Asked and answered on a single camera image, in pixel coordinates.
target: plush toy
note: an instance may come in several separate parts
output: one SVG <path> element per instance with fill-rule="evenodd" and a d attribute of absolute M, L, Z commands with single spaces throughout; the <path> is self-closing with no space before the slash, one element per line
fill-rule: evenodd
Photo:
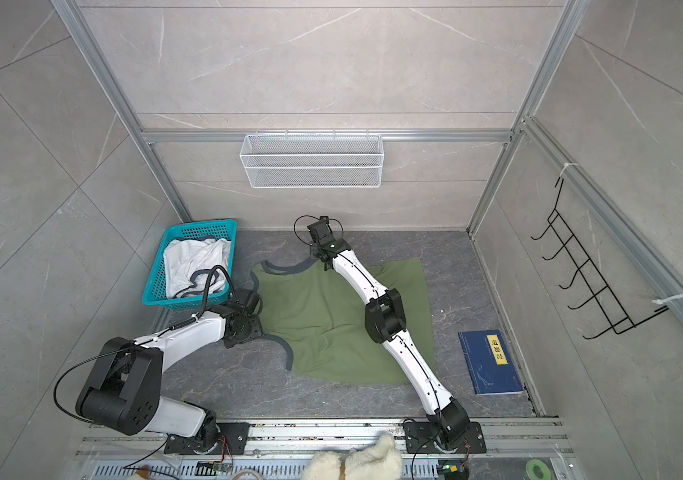
<path fill-rule="evenodd" d="M 403 457 L 394 446 L 394 437 L 385 434 L 376 445 L 346 458 L 336 452 L 317 453 L 301 480 L 397 480 L 402 473 Z"/>

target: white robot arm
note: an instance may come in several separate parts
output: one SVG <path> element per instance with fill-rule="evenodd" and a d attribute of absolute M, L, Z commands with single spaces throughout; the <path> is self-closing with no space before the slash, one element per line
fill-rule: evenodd
<path fill-rule="evenodd" d="M 333 258 L 333 267 L 352 285 L 364 304 L 374 299 L 386 298 L 389 294 L 387 288 L 361 264 L 353 250 L 339 252 Z M 451 392 L 443 387 L 432 373 L 419 350 L 413 345 L 411 334 L 407 330 L 394 333 L 391 340 L 380 343 L 394 360 L 397 360 L 397 364 L 411 381 L 427 414 L 437 415 L 442 407 L 451 403 Z"/>
<path fill-rule="evenodd" d="M 231 289 L 224 305 L 207 306 L 204 299 L 199 313 L 164 331 L 106 342 L 77 399 L 77 414 L 125 435 L 167 433 L 182 437 L 182 450 L 210 451 L 219 437 L 215 413 L 160 395 L 161 378 L 171 365 L 209 343 L 223 340 L 229 348 L 261 336 L 254 314 L 258 294 Z"/>
<path fill-rule="evenodd" d="M 312 237 L 312 253 L 341 274 L 352 285 L 365 304 L 365 330 L 376 343 L 380 343 L 397 360 L 397 363 L 416 389 L 431 428 L 413 428 L 404 424 L 406 435 L 414 438 L 431 438 L 439 442 L 439 451 L 452 450 L 467 442 L 468 451 L 484 452 L 485 445 L 477 422 L 471 422 L 461 404 L 437 379 L 413 345 L 406 327 L 405 312 L 400 293 L 387 289 L 357 259 L 352 247 L 337 239 L 330 229 L 329 218 L 321 216 L 307 226 Z"/>

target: green tape roll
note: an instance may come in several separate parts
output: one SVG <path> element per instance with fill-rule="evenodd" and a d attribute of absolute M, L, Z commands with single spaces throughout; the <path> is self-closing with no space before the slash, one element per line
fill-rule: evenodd
<path fill-rule="evenodd" d="M 539 471 L 542 476 L 538 476 L 533 470 L 535 467 L 539 467 Z M 552 473 L 549 471 L 547 464 L 539 460 L 538 458 L 531 458 L 526 464 L 526 473 L 530 480 L 552 480 Z"/>

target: green shirt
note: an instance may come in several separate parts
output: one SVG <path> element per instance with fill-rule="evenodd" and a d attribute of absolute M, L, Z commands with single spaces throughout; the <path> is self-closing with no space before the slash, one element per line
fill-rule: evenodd
<path fill-rule="evenodd" d="M 332 382 L 407 383 L 392 355 L 368 336 L 365 304 L 352 286 L 312 260 L 294 267 L 262 262 L 251 271 L 264 306 L 262 330 L 287 342 L 288 369 Z M 432 319 L 421 262 L 400 260 L 368 271 L 400 292 L 406 327 L 434 370 Z"/>

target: book cover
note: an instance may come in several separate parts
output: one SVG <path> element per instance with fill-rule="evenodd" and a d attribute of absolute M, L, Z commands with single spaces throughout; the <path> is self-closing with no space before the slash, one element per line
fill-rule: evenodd
<path fill-rule="evenodd" d="M 523 391 L 499 330 L 459 332 L 459 341 L 477 395 Z"/>

